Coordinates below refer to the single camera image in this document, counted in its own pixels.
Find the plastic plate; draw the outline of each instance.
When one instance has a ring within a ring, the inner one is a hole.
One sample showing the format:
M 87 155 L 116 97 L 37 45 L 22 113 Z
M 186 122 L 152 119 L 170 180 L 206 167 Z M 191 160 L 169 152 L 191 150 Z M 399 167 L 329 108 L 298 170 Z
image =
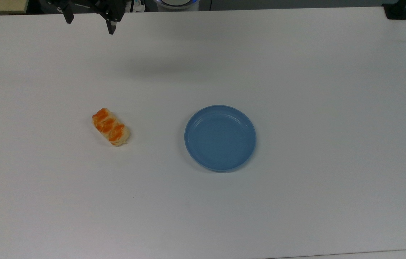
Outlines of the plastic plate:
M 251 121 L 239 110 L 214 105 L 195 113 L 185 128 L 185 146 L 202 166 L 228 172 L 249 160 L 256 146 Z

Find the bread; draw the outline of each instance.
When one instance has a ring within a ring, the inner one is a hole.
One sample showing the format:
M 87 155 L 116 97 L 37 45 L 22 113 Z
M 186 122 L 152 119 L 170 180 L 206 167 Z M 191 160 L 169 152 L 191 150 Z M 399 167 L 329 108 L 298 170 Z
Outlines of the bread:
M 114 146 L 121 146 L 129 138 L 128 128 L 107 108 L 102 108 L 92 117 L 96 129 Z

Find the white table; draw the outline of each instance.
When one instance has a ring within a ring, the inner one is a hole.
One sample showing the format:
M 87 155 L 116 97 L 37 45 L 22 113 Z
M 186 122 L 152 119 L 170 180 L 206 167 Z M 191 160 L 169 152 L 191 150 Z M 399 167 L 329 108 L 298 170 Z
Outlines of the white table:
M 187 154 L 197 110 L 254 123 L 246 166 Z M 91 115 L 132 131 L 111 146 Z M 0 17 L 0 258 L 406 249 L 406 21 L 382 8 Z

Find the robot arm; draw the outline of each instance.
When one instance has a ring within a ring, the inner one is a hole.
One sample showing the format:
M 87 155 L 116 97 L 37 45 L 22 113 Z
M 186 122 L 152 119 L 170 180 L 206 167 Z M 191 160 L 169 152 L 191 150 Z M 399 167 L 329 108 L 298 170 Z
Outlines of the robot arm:
M 125 14 L 126 7 L 126 0 L 47 0 L 47 3 L 54 5 L 64 15 L 67 23 L 71 23 L 74 19 L 70 4 L 90 8 L 106 20 L 107 29 L 111 35 L 114 34 L 116 23 L 121 21 Z

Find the orange topping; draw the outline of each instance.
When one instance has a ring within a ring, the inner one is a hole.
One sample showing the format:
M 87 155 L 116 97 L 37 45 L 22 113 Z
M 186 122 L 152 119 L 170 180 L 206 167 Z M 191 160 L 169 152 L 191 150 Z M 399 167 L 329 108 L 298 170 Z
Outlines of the orange topping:
M 107 119 L 106 121 L 99 123 L 101 125 L 101 129 L 98 129 L 98 131 L 101 131 L 102 133 L 109 133 L 109 131 L 112 130 L 114 127 L 114 119 Z
M 94 120 L 95 123 L 97 123 L 97 122 L 100 122 L 103 119 L 107 118 L 107 116 L 109 116 L 109 113 L 107 112 L 107 109 L 102 108 L 101 110 L 99 110 L 98 113 L 93 115 L 93 120 Z
M 121 138 L 121 136 L 123 135 L 123 129 L 125 128 L 125 125 L 123 124 L 119 124 L 116 125 L 113 130 L 111 131 L 111 134 L 109 135 L 109 141 L 113 142 L 113 141 L 117 141 Z

